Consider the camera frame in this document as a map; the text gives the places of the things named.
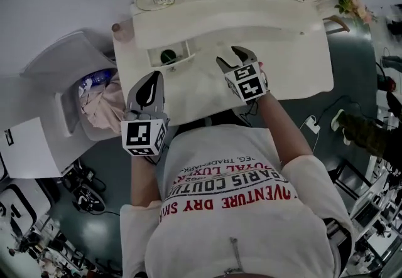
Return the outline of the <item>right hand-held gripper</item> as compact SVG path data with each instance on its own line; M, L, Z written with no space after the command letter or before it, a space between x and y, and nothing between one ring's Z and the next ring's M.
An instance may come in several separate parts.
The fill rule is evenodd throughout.
M267 92L261 80L258 59L255 53L242 46L231 46L244 66L230 66L223 58L217 56L216 63L222 70L225 80L232 92L243 102L257 100Z

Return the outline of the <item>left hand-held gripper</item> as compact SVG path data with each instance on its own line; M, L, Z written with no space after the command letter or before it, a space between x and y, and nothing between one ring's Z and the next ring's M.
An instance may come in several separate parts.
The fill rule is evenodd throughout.
M122 147L132 156L158 156L169 118L164 110L164 78L160 71L143 76L129 91L121 122Z

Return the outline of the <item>small dark green jar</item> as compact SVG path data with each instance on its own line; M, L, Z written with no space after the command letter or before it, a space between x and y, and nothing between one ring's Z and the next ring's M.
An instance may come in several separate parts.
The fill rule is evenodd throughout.
M160 55L160 60L162 64L170 65L176 62L177 54L171 49L163 50Z

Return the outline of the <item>cream ornate dressing table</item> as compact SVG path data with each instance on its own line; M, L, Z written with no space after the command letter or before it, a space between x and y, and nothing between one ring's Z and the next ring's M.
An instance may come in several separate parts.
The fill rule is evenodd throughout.
M129 20L133 38L114 42L124 95L150 67L147 50L189 40L192 61L162 70L165 112L173 126L242 105L229 89L216 57L240 64L231 46L253 51L279 100L304 99L333 89L322 16L310 3L289 0L208 0L147 11Z

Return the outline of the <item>person's right forearm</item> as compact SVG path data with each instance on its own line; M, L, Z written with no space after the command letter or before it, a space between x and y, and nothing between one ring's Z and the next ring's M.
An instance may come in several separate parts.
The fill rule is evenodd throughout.
M258 105L283 168L300 157L313 157L304 135L270 92L258 99Z

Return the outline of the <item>person's left forearm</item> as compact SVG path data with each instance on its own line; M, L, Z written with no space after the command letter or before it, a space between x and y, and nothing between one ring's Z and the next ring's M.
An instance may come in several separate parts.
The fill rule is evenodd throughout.
M131 204L148 207L154 201L160 201L160 189L156 179L156 166L144 157L131 158Z

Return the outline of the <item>person's right hand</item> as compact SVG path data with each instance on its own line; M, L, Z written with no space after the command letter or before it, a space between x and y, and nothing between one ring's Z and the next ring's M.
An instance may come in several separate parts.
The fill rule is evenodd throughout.
M261 74L261 80L262 80L262 83L263 83L263 85L265 87L265 90L266 90L267 93L269 93L270 90L269 90L269 86L268 86L267 76L262 70L260 71L260 74Z

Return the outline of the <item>pink crumpled cloth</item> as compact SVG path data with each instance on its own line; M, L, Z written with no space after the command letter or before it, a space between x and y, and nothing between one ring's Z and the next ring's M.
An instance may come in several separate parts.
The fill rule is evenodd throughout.
M118 74L115 74L108 84L85 90L79 97L79 102L81 112L94 127L121 133L126 103Z

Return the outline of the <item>blue plastic water bottle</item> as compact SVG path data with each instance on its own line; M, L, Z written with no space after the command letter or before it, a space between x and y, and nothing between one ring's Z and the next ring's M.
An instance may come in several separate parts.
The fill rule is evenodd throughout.
M91 78L92 79L92 86L100 85L102 83L107 83L112 77L112 70L111 69L104 69L99 70L97 72L90 73L82 78Z

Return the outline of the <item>grey bin with clothes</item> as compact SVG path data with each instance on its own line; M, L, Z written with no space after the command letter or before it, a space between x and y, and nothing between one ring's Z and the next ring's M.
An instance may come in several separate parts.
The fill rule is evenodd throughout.
M34 81L37 86L55 98L58 123L65 137L73 136L83 128L91 141L116 137L111 129L94 127L82 113L79 85L84 77L101 70L117 72L116 64L99 51L78 31L57 40L30 61L21 76Z

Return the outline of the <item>white power strip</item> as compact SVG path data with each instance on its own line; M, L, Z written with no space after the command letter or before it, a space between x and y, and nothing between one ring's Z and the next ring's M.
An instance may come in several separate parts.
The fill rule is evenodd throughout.
M314 133L314 134L318 134L320 132L320 126L315 118L315 116L311 115L305 125Z

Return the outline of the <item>wooden chair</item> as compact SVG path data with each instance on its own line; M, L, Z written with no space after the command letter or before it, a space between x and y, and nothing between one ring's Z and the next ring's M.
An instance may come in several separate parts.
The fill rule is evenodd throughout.
M339 28L332 29L332 30L326 30L326 35L332 35L335 33L341 33L341 32L350 32L350 28L346 25L346 23L338 16L332 15L329 17L326 17L323 19L323 22L333 22L339 25Z

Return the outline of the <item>pink flower bouquet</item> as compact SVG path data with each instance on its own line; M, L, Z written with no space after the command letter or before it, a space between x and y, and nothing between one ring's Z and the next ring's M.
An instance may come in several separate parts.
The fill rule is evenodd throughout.
M361 0L337 0L335 9L339 14L358 19L364 24L377 22L377 16Z

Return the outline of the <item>white printed t-shirt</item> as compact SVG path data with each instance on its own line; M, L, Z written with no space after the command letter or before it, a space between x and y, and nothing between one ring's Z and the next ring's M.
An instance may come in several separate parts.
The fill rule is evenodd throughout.
M176 136L163 194L121 208L122 276L337 278L354 229L314 156L281 165L269 130L202 127Z

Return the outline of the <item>white black-trimmed case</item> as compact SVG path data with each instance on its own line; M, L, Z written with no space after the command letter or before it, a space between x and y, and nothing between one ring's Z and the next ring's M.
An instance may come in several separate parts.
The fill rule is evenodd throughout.
M36 179L14 179L0 193L0 220L22 238L51 206L50 195Z

